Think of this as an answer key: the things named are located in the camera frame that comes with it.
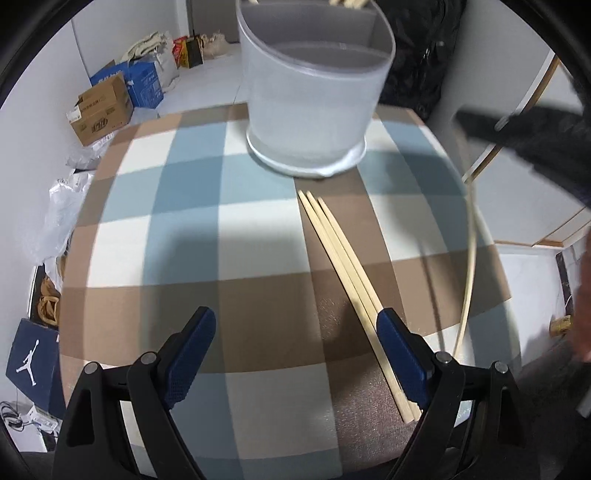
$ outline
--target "blue gripper pad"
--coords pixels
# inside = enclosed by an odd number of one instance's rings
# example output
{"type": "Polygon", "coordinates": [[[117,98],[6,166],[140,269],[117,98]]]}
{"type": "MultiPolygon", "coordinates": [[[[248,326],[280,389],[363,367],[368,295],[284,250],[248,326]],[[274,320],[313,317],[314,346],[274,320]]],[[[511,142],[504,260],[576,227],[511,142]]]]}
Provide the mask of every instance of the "blue gripper pad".
{"type": "Polygon", "coordinates": [[[378,313],[376,331],[407,398],[424,410],[430,402],[427,374],[403,335],[398,331],[387,310],[378,313]]]}
{"type": "Polygon", "coordinates": [[[201,319],[193,325],[192,330],[190,332],[183,330],[180,333],[185,337],[185,341],[178,348],[178,354],[166,370],[163,402],[169,409],[187,396],[216,333],[214,312],[210,309],[204,309],[204,312],[200,310],[195,312],[195,315],[200,315],[201,319]]]}

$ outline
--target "plastic bag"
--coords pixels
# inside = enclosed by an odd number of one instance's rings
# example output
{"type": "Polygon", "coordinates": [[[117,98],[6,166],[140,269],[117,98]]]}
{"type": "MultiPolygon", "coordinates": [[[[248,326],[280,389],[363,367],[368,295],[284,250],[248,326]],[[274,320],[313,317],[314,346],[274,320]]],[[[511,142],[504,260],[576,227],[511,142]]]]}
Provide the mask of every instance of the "plastic bag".
{"type": "Polygon", "coordinates": [[[203,59],[211,60],[225,55],[230,50],[230,44],[226,41],[224,34],[218,32],[211,37],[201,35],[203,44],[203,59]]]}
{"type": "Polygon", "coordinates": [[[174,41],[169,32],[154,32],[130,47],[121,61],[153,62],[162,91],[166,93],[176,86],[179,75],[173,47],[174,41]]]}
{"type": "Polygon", "coordinates": [[[466,0],[377,0],[396,39],[380,103],[413,109],[426,121],[456,46],[466,0]]]}
{"type": "MultiPolygon", "coordinates": [[[[156,110],[137,107],[134,109],[131,120],[129,120],[129,123],[123,128],[130,127],[131,125],[139,125],[149,120],[156,120],[159,117],[160,116],[156,110]]],[[[93,144],[88,145],[88,147],[82,147],[80,142],[72,144],[70,146],[69,156],[66,160],[66,165],[77,170],[96,170],[99,166],[100,159],[105,156],[109,145],[119,130],[111,132],[109,135],[105,135],[93,144]]]]}
{"type": "Polygon", "coordinates": [[[94,176],[88,171],[73,173],[67,179],[57,180],[49,189],[49,208],[33,257],[37,265],[45,265],[47,276],[59,292],[63,280],[57,260],[66,252],[94,176]]]}

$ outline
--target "chopsticks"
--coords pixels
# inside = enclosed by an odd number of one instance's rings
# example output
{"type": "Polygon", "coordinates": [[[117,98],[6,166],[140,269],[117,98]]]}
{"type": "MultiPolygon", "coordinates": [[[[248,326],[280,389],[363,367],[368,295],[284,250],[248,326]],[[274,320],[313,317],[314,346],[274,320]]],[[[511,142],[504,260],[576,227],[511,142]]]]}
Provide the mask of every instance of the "chopsticks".
{"type": "Polygon", "coordinates": [[[376,321],[382,305],[365,270],[325,202],[322,199],[317,201],[310,192],[304,194],[301,190],[298,197],[359,317],[403,422],[418,420],[421,411],[416,403],[406,398],[378,339],[376,321]]]}

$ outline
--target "checkered table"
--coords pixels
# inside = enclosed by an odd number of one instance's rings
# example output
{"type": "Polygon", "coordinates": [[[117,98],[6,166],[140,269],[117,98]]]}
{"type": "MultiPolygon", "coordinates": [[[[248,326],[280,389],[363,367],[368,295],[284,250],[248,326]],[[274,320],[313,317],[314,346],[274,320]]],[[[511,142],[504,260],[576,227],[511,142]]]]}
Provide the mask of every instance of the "checkered table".
{"type": "MultiPolygon", "coordinates": [[[[246,105],[222,106],[115,138],[68,259],[66,398],[85,363],[130,364],[205,305],[217,334],[171,413],[208,479],[334,478],[391,460],[414,424],[402,423],[296,192],[324,198],[382,303],[433,349],[450,350],[466,276],[462,182],[433,134],[403,109],[378,107],[365,159],[322,181],[262,166],[248,150],[247,124],[246,105]]],[[[488,367],[519,349],[482,222],[478,241],[463,360],[488,367]]]]}

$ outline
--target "blue box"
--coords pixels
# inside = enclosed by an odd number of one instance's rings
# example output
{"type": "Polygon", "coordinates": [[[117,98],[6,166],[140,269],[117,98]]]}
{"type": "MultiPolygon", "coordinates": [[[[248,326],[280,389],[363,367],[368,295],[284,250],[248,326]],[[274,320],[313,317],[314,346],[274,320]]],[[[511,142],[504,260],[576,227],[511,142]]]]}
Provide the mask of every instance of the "blue box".
{"type": "Polygon", "coordinates": [[[64,418],[66,402],[61,387],[59,333],[22,319],[18,326],[6,376],[40,409],[64,418]]]}
{"type": "Polygon", "coordinates": [[[132,64],[123,62],[112,67],[105,67],[90,77],[90,84],[94,86],[119,72],[123,72],[127,91],[134,106],[156,108],[164,98],[156,67],[153,62],[148,61],[138,61],[132,64]]]}

